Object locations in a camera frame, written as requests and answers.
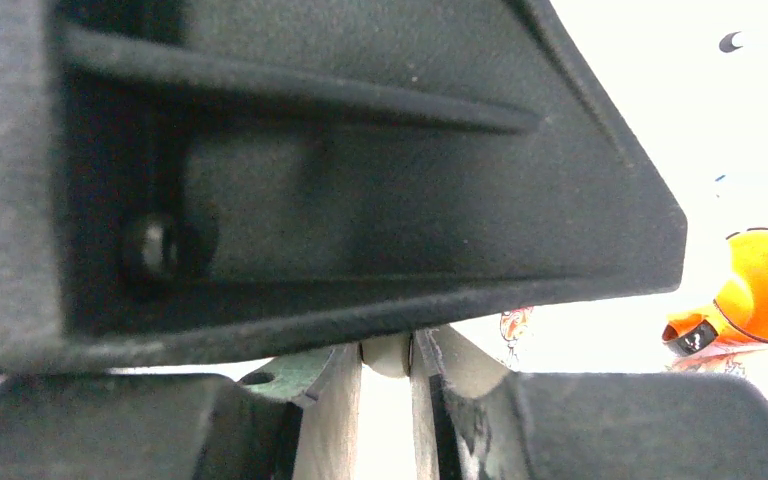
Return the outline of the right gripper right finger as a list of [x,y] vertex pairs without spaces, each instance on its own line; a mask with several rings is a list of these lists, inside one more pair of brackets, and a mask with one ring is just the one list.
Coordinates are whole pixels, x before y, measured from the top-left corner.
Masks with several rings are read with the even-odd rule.
[[768,401],[684,373],[525,373],[449,327],[413,336],[431,479],[768,479]]

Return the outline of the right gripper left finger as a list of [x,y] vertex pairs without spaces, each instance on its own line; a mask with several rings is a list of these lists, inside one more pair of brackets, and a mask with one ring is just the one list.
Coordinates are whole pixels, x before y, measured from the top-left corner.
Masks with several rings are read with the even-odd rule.
[[0,378],[0,479],[349,479],[355,345],[217,374]]

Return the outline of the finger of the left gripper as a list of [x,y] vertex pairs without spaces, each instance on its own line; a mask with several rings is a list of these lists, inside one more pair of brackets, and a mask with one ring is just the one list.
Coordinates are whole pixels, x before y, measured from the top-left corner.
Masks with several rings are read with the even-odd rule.
[[686,231],[549,1],[0,1],[0,372],[670,291]]

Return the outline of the small beige cup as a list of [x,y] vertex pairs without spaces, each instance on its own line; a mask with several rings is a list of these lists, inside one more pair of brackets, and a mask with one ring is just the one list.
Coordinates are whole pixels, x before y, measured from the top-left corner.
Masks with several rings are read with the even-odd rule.
[[411,373],[412,335],[397,333],[360,342],[363,363],[388,378],[407,378]]

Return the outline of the orange mug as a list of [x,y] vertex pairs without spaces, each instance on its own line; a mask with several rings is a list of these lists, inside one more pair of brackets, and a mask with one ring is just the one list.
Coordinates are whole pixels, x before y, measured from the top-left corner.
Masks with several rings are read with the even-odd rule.
[[730,275],[710,303],[672,314],[662,344],[680,357],[711,345],[768,344],[768,228],[726,238]]

